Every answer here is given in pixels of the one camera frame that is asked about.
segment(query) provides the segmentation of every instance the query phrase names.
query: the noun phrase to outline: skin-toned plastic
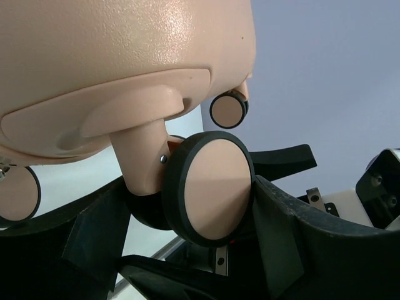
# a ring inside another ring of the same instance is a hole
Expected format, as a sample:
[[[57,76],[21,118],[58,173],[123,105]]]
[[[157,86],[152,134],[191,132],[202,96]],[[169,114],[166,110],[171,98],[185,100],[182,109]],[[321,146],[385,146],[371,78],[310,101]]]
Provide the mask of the skin-toned plastic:
[[[0,44],[0,164],[111,143],[138,196],[161,190],[181,142],[165,121],[228,91],[247,101],[256,54],[250,0],[2,0]]]
[[[28,219],[39,208],[40,185],[29,168],[10,168],[0,184],[0,194],[0,227]]]
[[[249,163],[240,148],[224,139],[206,144],[186,179],[185,205],[194,230],[214,240],[230,234],[246,212],[250,187]]]
[[[246,114],[249,104],[244,96],[230,91],[216,97],[210,105],[212,121],[221,128],[232,129],[238,127]]]

